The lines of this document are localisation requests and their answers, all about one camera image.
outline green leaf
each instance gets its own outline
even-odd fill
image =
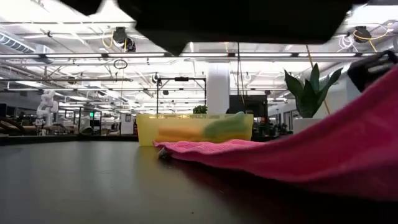
[[[329,88],[335,83],[337,82],[337,80],[340,78],[341,75],[341,70],[343,68],[333,72],[333,74],[330,76],[330,78],[328,79],[328,82],[326,83],[326,85],[322,88],[322,90],[318,93],[318,105],[321,106],[321,104],[323,103],[323,101],[325,100],[327,94],[328,94],[328,90]]]
[[[317,100],[317,94],[310,81],[305,80],[303,94],[299,99],[296,98],[297,111],[303,118],[312,118],[319,109]]]
[[[319,92],[319,68],[316,63],[311,71],[310,83],[315,93]]]
[[[319,89],[323,89],[325,85],[329,82],[329,75],[326,76],[322,81],[319,82]]]
[[[298,98],[303,93],[303,87],[300,81],[293,76],[289,75],[285,70],[285,82],[287,85],[287,89],[294,95],[294,97]]]

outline white planter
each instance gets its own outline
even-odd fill
[[[297,134],[308,127],[313,126],[316,122],[320,121],[318,118],[302,118],[293,120],[293,133]]]

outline green object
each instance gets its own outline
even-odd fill
[[[193,109],[194,114],[207,114],[207,106],[196,106]]]
[[[319,82],[319,68],[316,63],[311,71],[310,80],[305,80],[305,83],[289,75],[285,70],[287,89],[294,95],[297,111],[303,118],[312,118],[318,111],[328,94],[329,88],[339,79],[341,70],[342,68]]]
[[[244,113],[238,112],[234,116],[214,121],[204,128],[203,135],[206,138],[215,138],[219,134],[245,132],[243,119]]]

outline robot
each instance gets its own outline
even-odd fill
[[[53,90],[44,91],[44,94],[42,95],[42,101],[40,102],[40,105],[37,107],[36,111],[36,126],[42,127],[43,125],[52,125],[52,113],[58,112],[58,102],[53,100],[54,95],[55,91]]]

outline yellow cable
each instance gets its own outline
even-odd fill
[[[356,32],[357,32],[357,30],[353,32],[353,35],[354,35],[355,37],[357,37],[357,38],[359,38],[359,39],[363,39],[363,40],[377,40],[377,39],[380,39],[381,37],[385,37],[385,36],[388,34],[388,31],[386,31],[386,33],[383,34],[383,35],[381,35],[381,36],[373,37],[373,38],[365,38],[365,37],[360,37],[360,36],[356,35],[356,34],[355,34]]]
[[[105,44],[105,40],[104,40],[104,38],[102,38],[102,44],[104,45],[104,47],[106,47],[106,48],[111,48],[112,47],[112,45],[113,45],[113,31],[112,31],[112,37],[111,37],[111,45],[106,45]]]
[[[371,44],[371,46],[372,46],[373,50],[374,50],[375,52],[377,52],[377,50],[376,50],[376,48],[374,47],[374,45],[373,45],[373,43],[372,43],[372,41],[371,41],[371,40],[369,40],[369,43]]]
[[[126,49],[127,49],[127,38],[124,39],[124,53],[126,53]]]
[[[307,53],[308,53],[308,57],[310,59],[310,63],[311,63],[311,67],[313,69],[313,61],[312,61],[312,57],[311,57],[311,53],[310,53],[310,49],[308,48],[308,45],[306,44],[305,47],[307,48]],[[330,115],[330,110],[329,110],[329,106],[328,106],[328,102],[326,101],[326,97],[323,100],[325,107],[326,107],[326,111],[328,112],[328,115]]]

